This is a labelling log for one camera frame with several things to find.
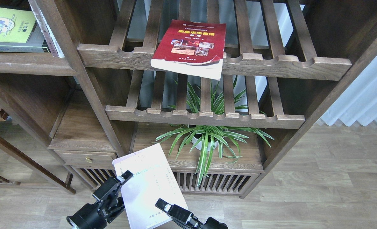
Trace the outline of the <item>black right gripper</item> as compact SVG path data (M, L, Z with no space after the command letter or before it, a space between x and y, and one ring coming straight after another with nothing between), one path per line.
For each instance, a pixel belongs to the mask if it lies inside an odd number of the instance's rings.
M225 223L208 217L205 223L198 220L191 211L188 211L178 205L171 205L163 199L158 199L155 206L165 212L177 225L189 225L191 229L227 229Z

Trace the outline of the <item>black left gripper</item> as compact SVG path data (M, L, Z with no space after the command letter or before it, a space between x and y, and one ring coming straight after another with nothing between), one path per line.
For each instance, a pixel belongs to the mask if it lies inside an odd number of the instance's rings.
M73 229L104 229L124 210L122 197L118 197L119 189L129 179L133 173L129 170L116 178L108 178L92 196L97 199L94 204L85 204L74 215L67 216L67 222Z

